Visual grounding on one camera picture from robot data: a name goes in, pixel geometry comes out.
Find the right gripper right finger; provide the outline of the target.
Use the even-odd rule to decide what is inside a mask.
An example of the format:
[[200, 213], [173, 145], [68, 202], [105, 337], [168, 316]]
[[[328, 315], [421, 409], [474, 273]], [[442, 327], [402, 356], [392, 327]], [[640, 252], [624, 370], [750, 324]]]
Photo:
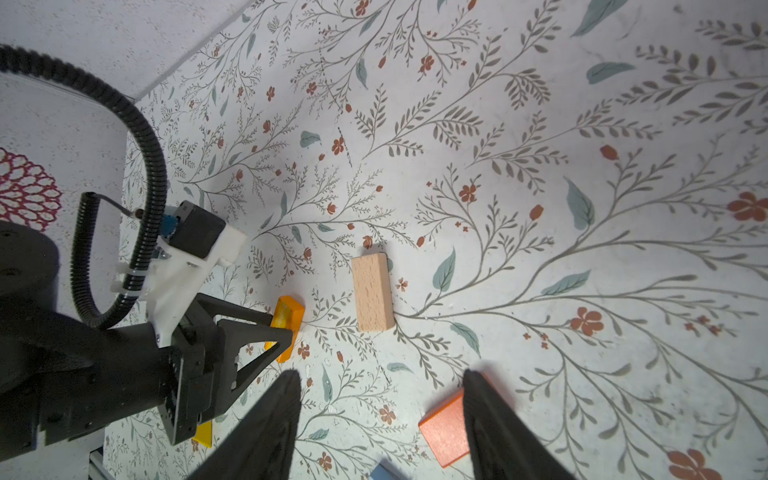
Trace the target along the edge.
[[477, 480], [573, 480], [482, 373], [463, 375], [463, 414]]

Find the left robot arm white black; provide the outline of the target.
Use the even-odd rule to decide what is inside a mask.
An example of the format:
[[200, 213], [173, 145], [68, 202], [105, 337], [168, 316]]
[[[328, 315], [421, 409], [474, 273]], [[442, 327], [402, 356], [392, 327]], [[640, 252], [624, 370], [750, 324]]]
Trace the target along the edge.
[[1, 456], [158, 408], [171, 443], [224, 414], [291, 343], [266, 313], [198, 294], [167, 347], [153, 327], [98, 330], [56, 309], [59, 252], [1, 225]]

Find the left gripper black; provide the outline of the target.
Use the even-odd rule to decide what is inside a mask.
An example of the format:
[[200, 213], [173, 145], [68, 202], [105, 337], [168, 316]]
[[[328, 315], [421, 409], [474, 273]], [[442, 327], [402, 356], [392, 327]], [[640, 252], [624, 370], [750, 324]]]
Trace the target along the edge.
[[[173, 332], [173, 421], [224, 413], [293, 340], [272, 317], [199, 293]], [[170, 351], [149, 324], [98, 330], [31, 305], [1, 308], [1, 458], [77, 439], [153, 408]]]

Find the natural wood rectangular block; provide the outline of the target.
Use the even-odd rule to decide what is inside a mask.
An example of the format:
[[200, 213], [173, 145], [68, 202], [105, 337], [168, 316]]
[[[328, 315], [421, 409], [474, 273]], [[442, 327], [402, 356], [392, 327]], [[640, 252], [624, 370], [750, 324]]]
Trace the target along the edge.
[[395, 326], [387, 260], [385, 253], [352, 260], [357, 324], [361, 332], [383, 332]]

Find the orange yellow cylinder block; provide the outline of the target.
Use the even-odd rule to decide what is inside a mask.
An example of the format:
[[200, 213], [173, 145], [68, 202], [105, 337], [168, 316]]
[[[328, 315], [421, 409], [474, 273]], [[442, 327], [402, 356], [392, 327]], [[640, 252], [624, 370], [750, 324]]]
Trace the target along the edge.
[[278, 299], [270, 326], [292, 332], [288, 347], [276, 359], [279, 364], [285, 363], [291, 358], [304, 314], [305, 307], [293, 297], [285, 295]]

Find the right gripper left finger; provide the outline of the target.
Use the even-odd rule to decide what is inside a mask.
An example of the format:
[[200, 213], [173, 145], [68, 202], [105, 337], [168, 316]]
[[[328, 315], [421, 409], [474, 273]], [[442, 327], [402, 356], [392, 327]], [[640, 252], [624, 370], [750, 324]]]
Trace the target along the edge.
[[301, 412], [301, 377], [284, 371], [192, 479], [287, 479]]

